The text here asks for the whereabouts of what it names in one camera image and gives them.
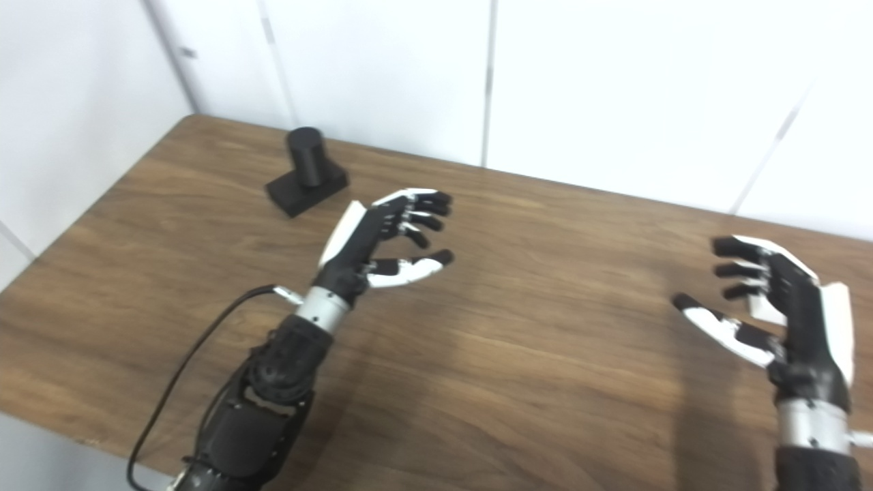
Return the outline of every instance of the wood grain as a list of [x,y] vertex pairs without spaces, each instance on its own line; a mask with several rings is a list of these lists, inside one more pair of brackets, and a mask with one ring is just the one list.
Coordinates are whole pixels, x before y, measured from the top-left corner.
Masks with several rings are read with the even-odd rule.
[[[432,186],[456,199],[430,237],[457,262],[361,299],[271,489],[772,488],[764,373],[669,303],[687,291],[741,313],[710,273],[708,238],[729,233],[775,240],[852,288],[853,419],[873,427],[873,244],[328,149],[351,188],[291,220],[262,188],[288,169],[282,132],[183,120],[0,295],[0,409],[127,455],[180,355],[228,302],[273,282],[305,290],[350,199]],[[386,256],[415,252],[386,246]],[[208,399],[288,310],[258,299],[228,320],[182,380],[145,463],[178,472]],[[858,457],[873,482],[873,456]]]

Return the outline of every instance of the black cylinder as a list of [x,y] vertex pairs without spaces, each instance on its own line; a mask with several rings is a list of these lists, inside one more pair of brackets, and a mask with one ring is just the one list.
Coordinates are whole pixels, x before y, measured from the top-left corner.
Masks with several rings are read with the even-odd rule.
[[285,142],[297,170],[297,180],[307,188],[321,186],[328,178],[327,154],[321,132],[316,128],[297,128]]

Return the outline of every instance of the black finger segment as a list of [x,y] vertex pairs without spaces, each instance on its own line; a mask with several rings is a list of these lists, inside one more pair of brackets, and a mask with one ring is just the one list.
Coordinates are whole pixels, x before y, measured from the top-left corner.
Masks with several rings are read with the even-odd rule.
[[679,310],[686,310],[689,308],[705,308],[712,312],[713,315],[716,316],[720,321],[725,318],[725,314],[719,312],[718,310],[712,310],[711,308],[704,307],[702,303],[694,300],[688,294],[675,294],[673,295],[673,307],[678,308]]
[[720,258],[742,258],[757,263],[760,261],[760,248],[743,242],[736,237],[717,237],[712,240],[712,253]]
[[675,294],[673,295],[673,307],[685,310],[687,308],[702,308],[703,304],[694,300],[688,294]]
[[425,203],[451,204],[451,196],[442,191],[432,192],[430,194],[420,194],[418,195],[418,200],[424,201]]
[[409,262],[411,262],[412,264],[415,264],[416,262],[418,262],[422,259],[433,259],[434,261],[442,264],[443,266],[446,266],[448,264],[451,264],[455,260],[455,253],[453,253],[452,251],[450,251],[448,249],[443,249],[442,251],[434,252],[433,254],[430,254],[428,256],[419,256],[419,257],[415,257],[415,258],[410,258]]
[[742,266],[737,263],[720,264],[715,266],[712,271],[719,278],[734,278],[743,276],[746,278],[759,279],[762,273],[761,269],[750,266]]
[[427,249],[430,246],[428,238],[424,237],[424,234],[419,231],[406,229],[405,234],[416,243],[416,246],[419,246],[422,249]]
[[400,272],[400,264],[397,259],[373,259],[370,263],[373,269],[370,274],[380,274],[381,276],[396,276]]
[[441,222],[438,218],[432,217],[431,215],[410,214],[409,221],[413,224],[424,225],[429,229],[437,232],[443,229],[443,222]]
[[451,210],[449,206],[444,203],[431,203],[428,201],[419,201],[416,202],[415,206],[416,211],[429,211],[431,213],[436,213],[442,217],[448,217]]
[[756,328],[752,324],[742,322],[737,329],[734,339],[753,348],[763,349],[764,351],[772,351],[770,340],[775,338],[774,335],[765,331],[762,328]]
[[753,287],[752,285],[744,285],[740,283],[738,285],[725,288],[724,290],[722,290],[721,295],[725,297],[726,300],[736,300],[738,298],[745,297],[746,295],[756,295],[760,292],[760,287]]

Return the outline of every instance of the robotic arm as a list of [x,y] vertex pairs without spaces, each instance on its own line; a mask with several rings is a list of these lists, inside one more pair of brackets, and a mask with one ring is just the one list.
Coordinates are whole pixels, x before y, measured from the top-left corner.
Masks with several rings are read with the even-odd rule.
[[706,308],[687,294],[673,304],[691,323],[732,353],[766,368],[776,387],[780,491],[859,491],[852,445],[871,446],[869,433],[850,432],[849,390],[854,375],[854,331],[849,289],[822,286],[818,276],[784,248],[763,239],[714,239],[719,278],[740,277],[727,300],[749,298],[755,318],[786,326],[779,338]]
[[327,242],[305,299],[251,351],[204,415],[194,455],[168,491],[258,491],[278,474],[313,404],[316,373],[338,327],[368,287],[396,287],[451,263],[448,250],[410,259],[373,259],[383,240],[405,235],[429,245],[414,224],[439,231],[434,215],[450,212],[451,197],[406,189],[366,208],[352,202]]

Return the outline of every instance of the wall seam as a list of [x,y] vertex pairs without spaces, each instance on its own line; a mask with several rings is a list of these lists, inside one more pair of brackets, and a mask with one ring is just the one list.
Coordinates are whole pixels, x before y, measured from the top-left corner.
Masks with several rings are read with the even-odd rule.
[[260,13],[262,22],[266,21],[270,25],[270,33],[272,36],[272,42],[267,42],[268,49],[270,50],[270,54],[272,56],[273,64],[276,66],[276,75],[278,76],[279,84],[281,85],[282,94],[285,97],[285,104],[287,106],[289,116],[291,118],[289,123],[291,123],[291,129],[297,128],[301,125],[300,116],[297,112],[297,108],[294,106],[294,98],[291,94],[291,81],[288,78],[288,74],[285,73],[285,67],[282,64],[282,57],[278,52],[278,43],[275,38],[275,31],[272,30],[272,22],[270,21],[270,10],[267,8],[267,4],[265,0],[258,0],[258,12]]
[[488,54],[485,65],[485,107],[482,118],[482,156],[479,166],[488,168],[488,140],[491,136],[491,93],[494,87],[494,50],[497,44],[498,0],[491,0],[488,16]]
[[809,92],[812,91],[814,85],[815,80],[813,80],[807,86],[807,89],[803,92],[801,97],[797,100],[791,110],[788,111],[788,114],[782,121],[779,130],[773,137],[773,141],[770,142],[770,147],[767,148],[767,151],[764,153],[764,156],[761,158],[758,166],[755,167],[755,170],[752,171],[752,174],[749,176],[748,181],[746,181],[746,185],[743,186],[743,189],[739,192],[739,196],[737,196],[736,201],[734,201],[733,205],[731,205],[728,214],[739,214],[739,209],[743,206],[743,202],[745,202],[746,199],[749,198],[749,194],[752,193],[752,189],[754,188],[755,183],[758,182],[758,178],[760,177],[761,173],[764,172],[764,168],[766,168],[767,163],[770,162],[770,159],[773,158],[773,154],[776,153],[776,149],[779,148],[782,140],[785,139],[785,135],[787,135],[788,131],[791,129],[791,126],[794,124],[794,120],[797,119],[797,114],[799,114],[801,109],[803,109],[803,104],[804,102],[806,102],[807,96],[809,96]]
[[189,85],[188,79],[185,78],[185,73],[182,70],[182,66],[179,64],[179,60],[175,57],[173,43],[170,42],[169,36],[164,30],[163,25],[161,24],[161,16],[158,14],[157,8],[152,5],[152,1],[153,0],[141,0],[140,3],[142,4],[143,9],[145,9],[146,11],[146,15],[148,16],[149,23],[152,25],[152,29],[155,30],[155,35],[158,38],[158,42],[161,43],[161,48],[163,48],[164,56],[167,57],[170,67],[173,69],[175,79],[179,82],[179,86],[182,88],[182,92],[185,94],[185,99],[188,101],[188,106],[191,109],[191,112],[194,114],[202,114],[203,111],[201,111],[200,107],[197,106],[197,100],[194,97],[194,91],[191,89],[191,85]]
[[27,260],[33,261],[37,258],[37,255],[31,251],[30,248],[18,238],[17,235],[12,233],[12,230],[5,223],[0,221],[0,236],[4,237],[6,240],[9,240],[10,244],[15,247],[20,253],[22,253]]

